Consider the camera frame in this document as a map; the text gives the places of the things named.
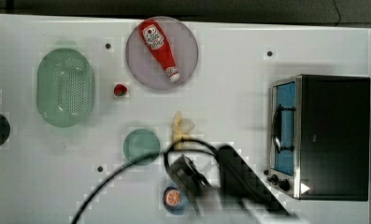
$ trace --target toaster oven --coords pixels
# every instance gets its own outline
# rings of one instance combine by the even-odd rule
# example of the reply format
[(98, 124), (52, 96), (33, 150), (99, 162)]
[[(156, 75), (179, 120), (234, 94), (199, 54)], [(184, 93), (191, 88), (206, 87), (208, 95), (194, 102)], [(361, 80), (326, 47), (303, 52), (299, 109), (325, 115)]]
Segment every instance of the toaster oven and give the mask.
[(269, 185), (300, 200), (367, 201), (370, 78), (299, 75), (271, 85)]

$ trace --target teal bowl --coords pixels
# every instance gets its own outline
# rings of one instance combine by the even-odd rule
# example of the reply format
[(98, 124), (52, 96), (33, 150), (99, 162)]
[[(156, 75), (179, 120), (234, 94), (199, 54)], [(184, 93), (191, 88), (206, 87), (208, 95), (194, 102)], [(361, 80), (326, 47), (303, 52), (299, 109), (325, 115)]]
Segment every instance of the teal bowl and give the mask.
[(86, 119), (93, 106), (93, 69), (74, 49), (55, 49), (37, 70), (36, 106), (49, 124), (67, 128)]
[[(132, 131), (126, 136), (123, 144), (123, 152), (126, 159), (134, 163), (137, 158), (140, 158), (146, 154), (159, 153), (160, 152), (159, 138), (155, 133), (147, 129), (137, 129)], [(137, 162), (136, 165), (148, 165), (154, 162), (159, 157), (151, 157), (147, 160)]]

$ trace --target ketchup label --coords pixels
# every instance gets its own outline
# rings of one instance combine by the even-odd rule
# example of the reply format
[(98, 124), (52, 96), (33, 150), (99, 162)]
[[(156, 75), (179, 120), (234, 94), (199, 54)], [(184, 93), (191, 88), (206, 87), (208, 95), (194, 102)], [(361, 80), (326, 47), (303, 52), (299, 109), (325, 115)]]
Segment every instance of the ketchup label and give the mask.
[(148, 26), (142, 31), (142, 33), (144, 34), (145, 41), (151, 49), (158, 49), (164, 44), (164, 37), (155, 25)]

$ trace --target ketchup bottle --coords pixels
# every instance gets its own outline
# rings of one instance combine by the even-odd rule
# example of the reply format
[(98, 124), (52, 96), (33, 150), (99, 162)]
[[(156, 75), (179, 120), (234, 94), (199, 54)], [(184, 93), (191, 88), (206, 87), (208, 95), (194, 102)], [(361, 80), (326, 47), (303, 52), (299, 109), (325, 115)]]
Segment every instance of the ketchup bottle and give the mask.
[(168, 39), (160, 25), (152, 19), (145, 20), (139, 25), (139, 33), (150, 53), (165, 70), (170, 80), (172, 82), (177, 81), (179, 79), (179, 73), (176, 62), (171, 53)]

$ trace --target white table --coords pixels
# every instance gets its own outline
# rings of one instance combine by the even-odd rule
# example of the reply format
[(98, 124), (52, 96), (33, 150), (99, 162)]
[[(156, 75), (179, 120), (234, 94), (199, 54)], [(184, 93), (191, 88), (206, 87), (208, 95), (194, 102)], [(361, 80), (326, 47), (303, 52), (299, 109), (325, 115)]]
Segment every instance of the white table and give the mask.
[[(200, 49), (193, 78), (176, 91), (156, 93), (132, 77), (124, 59), (138, 23), (0, 15), (0, 112), (12, 127), (0, 147), (0, 223), (69, 223), (77, 202), (125, 161), (126, 134), (151, 128), (166, 147), (177, 111), (194, 121), (197, 136), (241, 150), (264, 180), (272, 81), (298, 74), (370, 76), (371, 29), (186, 22)], [(62, 46), (59, 40), (77, 43), (97, 80), (91, 115), (64, 131), (36, 109), (37, 67)], [(112, 96), (118, 82), (129, 86), (120, 100)], [(198, 158), (196, 165), (205, 161)], [(104, 172), (96, 172), (99, 165)], [(185, 223), (186, 217), (171, 217), (161, 206), (165, 179), (162, 160), (124, 174), (93, 203), (84, 223)], [(368, 222), (368, 202), (299, 202), (271, 190), (309, 223)]]

